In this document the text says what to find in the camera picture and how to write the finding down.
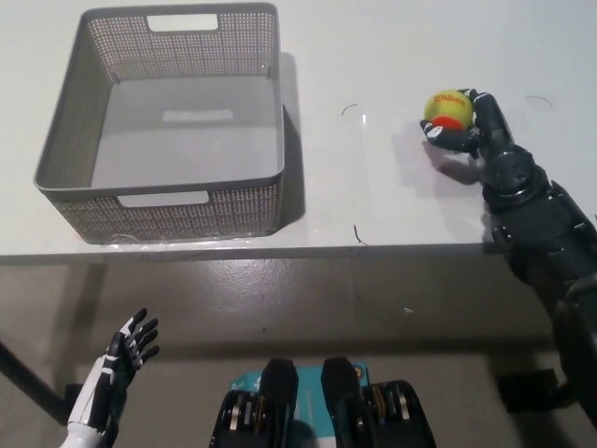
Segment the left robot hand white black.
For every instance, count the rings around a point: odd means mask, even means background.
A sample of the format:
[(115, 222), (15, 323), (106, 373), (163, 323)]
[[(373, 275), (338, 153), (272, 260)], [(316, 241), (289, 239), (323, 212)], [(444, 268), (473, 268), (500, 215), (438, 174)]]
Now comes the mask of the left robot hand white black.
[(118, 422), (134, 376), (160, 351), (154, 344), (159, 320), (146, 320), (146, 316), (147, 309), (143, 308), (130, 317), (96, 359), (78, 393), (70, 423), (103, 436)]

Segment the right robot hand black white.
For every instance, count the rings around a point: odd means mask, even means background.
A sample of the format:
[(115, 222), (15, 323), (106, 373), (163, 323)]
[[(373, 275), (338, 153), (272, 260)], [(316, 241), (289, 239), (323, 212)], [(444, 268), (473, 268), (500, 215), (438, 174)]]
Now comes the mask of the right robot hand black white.
[(545, 183), (545, 172), (533, 155), (518, 146), (495, 97), (473, 88), (437, 93), (434, 105), (464, 106), (468, 119), (453, 111), (431, 118), (425, 112), (420, 127), (427, 141), (439, 148), (481, 159), (480, 181), (486, 189), (513, 196)]

